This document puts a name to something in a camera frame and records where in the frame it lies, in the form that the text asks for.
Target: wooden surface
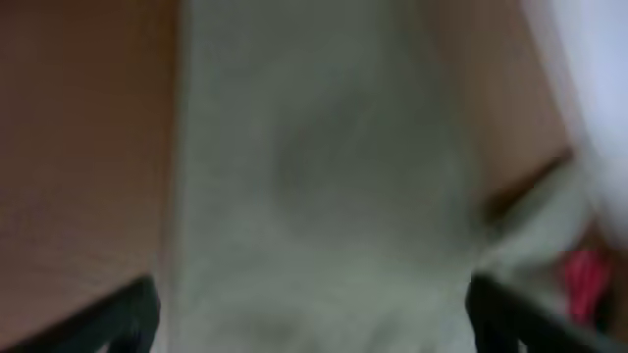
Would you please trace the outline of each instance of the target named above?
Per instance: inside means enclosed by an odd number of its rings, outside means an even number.
[[[475,137],[482,197],[500,201],[570,149],[521,4],[419,1]]]
[[[152,266],[174,0],[0,2],[0,347]]]

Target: brown wooden panel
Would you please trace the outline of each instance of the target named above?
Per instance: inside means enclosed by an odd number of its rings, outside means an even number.
[[[176,10],[175,0],[0,2],[0,347],[151,267]]]
[[[570,150],[520,4],[419,1],[445,72],[464,102],[482,162],[483,201],[510,198]]]

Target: wooden furniture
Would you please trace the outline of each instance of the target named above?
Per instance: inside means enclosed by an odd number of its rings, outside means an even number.
[[[153,267],[177,17],[174,0],[0,3],[0,348]]]
[[[481,161],[489,217],[498,216],[571,147],[520,0],[419,0],[459,95]]]

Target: pink fabric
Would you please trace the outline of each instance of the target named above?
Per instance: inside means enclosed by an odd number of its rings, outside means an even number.
[[[610,280],[610,264],[593,250],[571,253],[564,266],[564,281],[569,297],[569,315],[578,324],[593,319],[596,304]]]

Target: red object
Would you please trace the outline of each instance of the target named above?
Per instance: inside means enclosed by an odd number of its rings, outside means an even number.
[[[610,282],[610,263],[594,250],[575,251],[567,257],[563,274],[571,320],[590,324]]]

